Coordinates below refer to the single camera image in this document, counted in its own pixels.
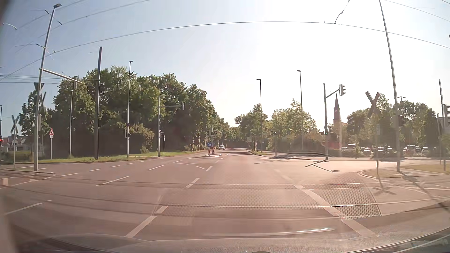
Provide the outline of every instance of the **tree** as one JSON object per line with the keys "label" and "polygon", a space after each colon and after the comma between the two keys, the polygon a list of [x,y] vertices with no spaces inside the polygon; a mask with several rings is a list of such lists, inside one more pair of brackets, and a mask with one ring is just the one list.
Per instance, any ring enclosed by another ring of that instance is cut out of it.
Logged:
{"label": "tree", "polygon": [[438,143],[436,115],[432,109],[427,109],[418,131],[418,143],[421,146],[435,147]]}

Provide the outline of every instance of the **grass median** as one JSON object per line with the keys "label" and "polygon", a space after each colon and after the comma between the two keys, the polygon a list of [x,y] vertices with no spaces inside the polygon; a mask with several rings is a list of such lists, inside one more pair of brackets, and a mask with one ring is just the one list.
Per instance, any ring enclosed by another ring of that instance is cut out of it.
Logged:
{"label": "grass median", "polygon": [[[170,152],[161,152],[161,156],[170,157],[177,156],[183,154],[194,154],[198,152],[203,152],[205,150],[198,151],[170,151]],[[158,156],[158,152],[148,152],[144,154],[130,154],[129,158],[126,158],[126,154],[118,155],[118,156],[101,156],[98,160],[93,157],[74,157],[74,158],[57,158],[57,159],[40,159],[39,163],[98,163],[98,162],[115,162],[115,161],[131,161],[131,160],[143,160],[148,158],[154,158]],[[28,164],[33,163],[29,161],[17,161],[17,164]]]}

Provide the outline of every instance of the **traffic light pole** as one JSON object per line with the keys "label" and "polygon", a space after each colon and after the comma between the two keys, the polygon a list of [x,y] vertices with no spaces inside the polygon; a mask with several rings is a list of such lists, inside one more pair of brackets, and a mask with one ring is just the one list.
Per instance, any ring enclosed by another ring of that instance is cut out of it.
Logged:
{"label": "traffic light pole", "polygon": [[334,93],[338,92],[339,89],[333,91],[330,95],[327,96],[327,92],[325,90],[325,84],[324,84],[324,105],[325,105],[325,160],[328,160],[328,120],[327,120],[327,98],[333,95]]}
{"label": "traffic light pole", "polygon": [[[446,128],[446,112],[444,112],[444,98],[442,97],[442,86],[441,86],[441,80],[439,79],[439,92],[441,93],[441,109],[442,109],[442,132],[445,132],[445,128]],[[446,171],[446,154],[445,152],[441,155],[442,156],[442,160],[444,160],[444,171]]]}

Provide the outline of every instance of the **asphalt road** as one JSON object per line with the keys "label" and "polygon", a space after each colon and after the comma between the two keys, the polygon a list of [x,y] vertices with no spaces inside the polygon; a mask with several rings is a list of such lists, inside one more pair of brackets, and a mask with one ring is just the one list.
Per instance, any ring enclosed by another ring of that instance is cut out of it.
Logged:
{"label": "asphalt road", "polygon": [[217,153],[41,165],[54,175],[0,168],[1,207],[17,243],[82,233],[358,240],[397,231],[404,239],[450,226],[448,175],[402,170],[407,176],[377,180],[359,173],[373,161]]}

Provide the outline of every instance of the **lamp post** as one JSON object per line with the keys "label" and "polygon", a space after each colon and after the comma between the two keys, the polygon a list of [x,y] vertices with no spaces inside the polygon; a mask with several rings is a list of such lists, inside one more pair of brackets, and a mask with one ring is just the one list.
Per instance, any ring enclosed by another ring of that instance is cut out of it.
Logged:
{"label": "lamp post", "polygon": [[128,68],[128,107],[126,109],[126,158],[130,158],[130,138],[128,134],[130,133],[130,82],[131,82],[131,63]]}
{"label": "lamp post", "polygon": [[301,150],[303,151],[303,139],[304,139],[304,130],[303,130],[303,95],[302,95],[302,72],[297,70],[300,75],[300,103],[301,103]]}
{"label": "lamp post", "polygon": [[262,89],[261,89],[261,79],[257,79],[259,80],[259,110],[260,110],[260,126],[261,126],[261,132],[260,132],[260,138],[259,138],[259,145],[260,145],[260,149],[262,152]]}
{"label": "lamp post", "polygon": [[52,27],[52,21],[53,21],[53,16],[55,13],[55,9],[62,6],[62,4],[55,4],[53,5],[53,11],[50,17],[50,22],[49,22],[49,27],[47,29],[47,35],[45,36],[45,43],[44,43],[44,48],[42,50],[42,60],[40,61],[40,69],[39,69],[39,79],[36,85],[36,112],[34,114],[34,171],[37,171],[37,167],[38,167],[38,114],[39,114],[39,99],[40,99],[40,95],[41,95],[41,81],[42,81],[42,69],[44,68],[44,58],[45,58],[45,52],[47,50],[47,42],[49,41],[49,34],[50,34],[50,28]]}

